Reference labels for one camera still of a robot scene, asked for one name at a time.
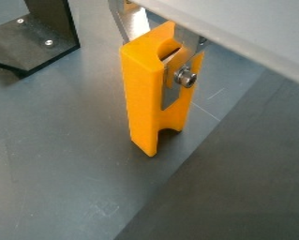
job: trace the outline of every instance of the metal bolt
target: metal bolt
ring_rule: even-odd
[[[204,45],[207,39],[204,37],[199,37],[199,45]]]
[[[52,40],[47,40],[45,43],[44,43],[47,46],[51,46],[53,44],[53,41]]]
[[[188,67],[183,67],[175,75],[175,82],[183,85],[186,88],[191,88],[195,81],[196,74],[190,71]]]
[[[24,19],[17,19],[16,22],[17,22],[19,24],[24,23]]]

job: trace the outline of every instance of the gray mat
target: gray mat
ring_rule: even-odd
[[[116,239],[299,239],[299,85],[265,73]]]

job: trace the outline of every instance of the orange bracket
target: orange bracket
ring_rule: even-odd
[[[182,46],[174,40],[174,27],[174,22],[166,22],[120,49],[131,140],[150,157],[156,153],[159,130],[183,129],[194,91],[194,87],[180,86],[179,98],[162,109],[163,59]],[[190,70],[198,74],[203,53],[196,54],[190,62]]]

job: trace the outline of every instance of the black metal frame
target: black metal frame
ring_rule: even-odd
[[[29,14],[0,25],[0,68],[28,77],[80,48],[68,0],[24,0]]]

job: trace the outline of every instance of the white panel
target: white panel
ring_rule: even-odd
[[[299,0],[134,0],[299,82]]]

